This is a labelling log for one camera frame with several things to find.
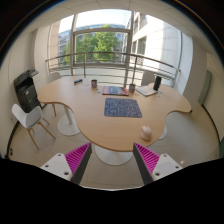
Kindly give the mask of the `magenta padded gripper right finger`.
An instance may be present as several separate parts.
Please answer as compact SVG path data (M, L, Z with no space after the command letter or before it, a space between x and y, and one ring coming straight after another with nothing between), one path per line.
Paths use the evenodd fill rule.
M182 169L168 154L159 155L137 143L133 144L133 154L145 185Z

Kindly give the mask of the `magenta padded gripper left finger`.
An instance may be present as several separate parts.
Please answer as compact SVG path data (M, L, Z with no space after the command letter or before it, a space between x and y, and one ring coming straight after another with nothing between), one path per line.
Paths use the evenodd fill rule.
M92 146L90 143L86 143L66 154L57 153L42 165L41 168L79 185L91 153Z

